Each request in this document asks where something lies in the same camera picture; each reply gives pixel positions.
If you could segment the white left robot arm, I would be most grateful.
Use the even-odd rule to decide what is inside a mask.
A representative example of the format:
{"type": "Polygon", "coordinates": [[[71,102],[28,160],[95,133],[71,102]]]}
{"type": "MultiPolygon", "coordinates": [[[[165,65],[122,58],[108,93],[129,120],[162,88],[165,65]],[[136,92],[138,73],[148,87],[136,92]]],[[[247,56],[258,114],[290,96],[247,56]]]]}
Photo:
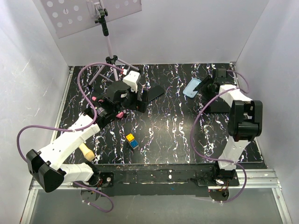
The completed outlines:
{"type": "Polygon", "coordinates": [[[144,113],[148,105],[149,90],[142,91],[134,84],[115,81],[104,95],[92,97],[91,105],[84,110],[74,124],[47,146],[26,154],[30,174],[37,180],[45,192],[56,190],[64,182],[82,181],[93,187],[99,183],[99,170],[90,162],[79,165],[64,164],[87,139],[113,122],[123,110],[136,110],[144,113]]]}

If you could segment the black smartphone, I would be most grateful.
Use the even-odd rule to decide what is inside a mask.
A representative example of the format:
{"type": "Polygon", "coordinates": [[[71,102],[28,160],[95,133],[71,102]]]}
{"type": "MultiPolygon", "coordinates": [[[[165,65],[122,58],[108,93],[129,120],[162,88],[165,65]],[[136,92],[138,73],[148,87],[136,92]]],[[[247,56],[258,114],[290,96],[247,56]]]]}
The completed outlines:
{"type": "Polygon", "coordinates": [[[163,95],[164,93],[165,93],[164,88],[162,88],[159,85],[151,87],[148,92],[148,101],[150,102],[156,99],[157,97],[163,95]]]}

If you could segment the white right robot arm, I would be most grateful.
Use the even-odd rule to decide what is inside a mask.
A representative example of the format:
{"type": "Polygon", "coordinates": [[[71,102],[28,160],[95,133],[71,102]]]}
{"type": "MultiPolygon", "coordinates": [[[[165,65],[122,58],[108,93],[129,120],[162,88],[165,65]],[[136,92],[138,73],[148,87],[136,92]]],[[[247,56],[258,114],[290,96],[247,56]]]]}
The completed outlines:
{"type": "Polygon", "coordinates": [[[228,141],[219,158],[214,159],[211,179],[216,185],[222,185],[235,176],[239,158],[255,137],[262,132],[263,104],[245,96],[246,91],[228,82],[229,70],[214,69],[195,88],[209,98],[199,114],[204,112],[227,112],[228,141]]]}

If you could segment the light blue phone case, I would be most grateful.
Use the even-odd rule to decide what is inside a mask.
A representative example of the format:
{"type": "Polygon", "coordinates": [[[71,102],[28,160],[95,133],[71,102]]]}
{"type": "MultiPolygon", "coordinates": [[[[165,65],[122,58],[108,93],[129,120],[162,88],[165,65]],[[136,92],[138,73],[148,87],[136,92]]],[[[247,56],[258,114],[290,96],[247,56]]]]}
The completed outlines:
{"type": "Polygon", "coordinates": [[[183,90],[183,95],[188,98],[194,98],[198,91],[194,89],[201,83],[201,81],[197,78],[192,78],[191,81],[187,84],[187,86],[183,90]]]}

